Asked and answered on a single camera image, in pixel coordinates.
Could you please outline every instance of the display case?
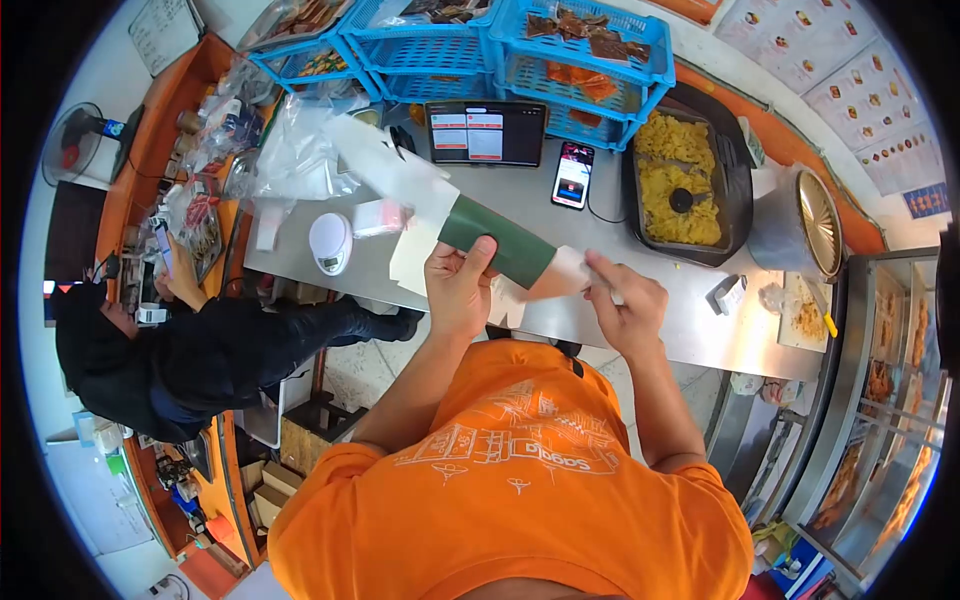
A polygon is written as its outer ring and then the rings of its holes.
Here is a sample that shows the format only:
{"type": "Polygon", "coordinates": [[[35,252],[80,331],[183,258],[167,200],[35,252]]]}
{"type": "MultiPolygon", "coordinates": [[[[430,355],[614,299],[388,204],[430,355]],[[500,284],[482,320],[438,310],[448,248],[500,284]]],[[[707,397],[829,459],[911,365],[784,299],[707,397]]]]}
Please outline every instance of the display case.
{"type": "Polygon", "coordinates": [[[840,364],[783,519],[866,589],[910,529],[940,459],[936,248],[855,256],[840,364]]]}

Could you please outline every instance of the yellow knife handle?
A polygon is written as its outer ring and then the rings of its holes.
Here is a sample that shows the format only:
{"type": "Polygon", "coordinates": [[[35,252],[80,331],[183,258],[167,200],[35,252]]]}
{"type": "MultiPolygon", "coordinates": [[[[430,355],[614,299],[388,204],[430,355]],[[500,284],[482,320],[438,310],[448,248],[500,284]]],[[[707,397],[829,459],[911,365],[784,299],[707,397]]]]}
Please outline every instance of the yellow knife handle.
{"type": "Polygon", "coordinates": [[[833,318],[829,314],[824,315],[824,323],[827,324],[827,330],[830,332],[830,337],[837,337],[837,326],[833,323],[833,318]]]}

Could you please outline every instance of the stainless steel counter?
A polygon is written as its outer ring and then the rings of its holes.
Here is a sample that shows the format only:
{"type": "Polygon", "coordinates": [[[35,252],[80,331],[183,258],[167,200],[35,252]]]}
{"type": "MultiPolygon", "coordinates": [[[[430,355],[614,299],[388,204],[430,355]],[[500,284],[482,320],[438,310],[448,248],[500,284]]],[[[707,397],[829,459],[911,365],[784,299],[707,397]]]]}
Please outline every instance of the stainless steel counter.
{"type": "MultiPolygon", "coordinates": [[[[416,141],[418,153],[429,156],[426,132],[409,121],[403,126],[416,141]]],[[[446,165],[450,181],[474,200],[530,229],[551,244],[585,250],[594,248],[614,262],[658,280],[670,293],[660,336],[670,360],[728,371],[800,379],[817,378],[823,354],[777,344],[780,318],[763,309],[757,290],[782,283],[781,272],[760,269],[744,246],[720,269],[708,269],[659,254],[640,244],[626,223],[610,224],[588,210],[578,211],[550,202],[551,186],[560,159],[559,140],[547,140],[540,168],[446,165]],[[745,275],[746,298],[730,316],[716,315],[707,301],[724,279],[745,275]]],[[[369,187],[325,202],[297,203],[277,234],[273,252],[259,252],[251,241],[244,266],[374,300],[426,310],[426,298],[400,288],[389,278],[389,262],[397,235],[354,240],[346,270],[325,276],[313,261],[307,232],[326,212],[348,217],[355,204],[375,200],[369,187]]],[[[597,151],[589,201],[604,218],[623,216],[620,198],[620,155],[597,151]]],[[[607,348],[589,302],[579,296],[530,303],[520,330],[551,338],[607,348]]]]}

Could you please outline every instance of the knife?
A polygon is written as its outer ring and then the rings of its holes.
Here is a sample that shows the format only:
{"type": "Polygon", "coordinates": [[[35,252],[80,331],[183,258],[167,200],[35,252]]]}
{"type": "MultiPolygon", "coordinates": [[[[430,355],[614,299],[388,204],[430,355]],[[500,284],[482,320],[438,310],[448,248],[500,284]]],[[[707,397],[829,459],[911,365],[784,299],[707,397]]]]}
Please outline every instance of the knife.
{"type": "Polygon", "coordinates": [[[813,297],[813,301],[817,303],[820,314],[824,317],[824,323],[827,324],[827,331],[830,332],[830,337],[837,337],[837,326],[833,323],[833,318],[827,311],[827,299],[824,298],[820,284],[816,281],[811,281],[808,277],[804,277],[804,283],[806,283],[806,289],[810,290],[810,296],[813,297]]]}

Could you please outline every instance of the green paper sleeve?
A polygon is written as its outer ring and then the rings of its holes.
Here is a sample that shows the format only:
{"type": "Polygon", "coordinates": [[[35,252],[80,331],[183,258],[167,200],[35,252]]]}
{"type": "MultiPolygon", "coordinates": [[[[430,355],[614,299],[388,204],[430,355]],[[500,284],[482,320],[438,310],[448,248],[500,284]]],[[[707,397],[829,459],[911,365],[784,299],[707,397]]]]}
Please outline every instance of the green paper sleeve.
{"type": "Polygon", "coordinates": [[[528,290],[557,252],[530,231],[461,194],[444,222],[440,241],[468,252],[481,235],[496,240],[496,255],[491,266],[528,290]]]}

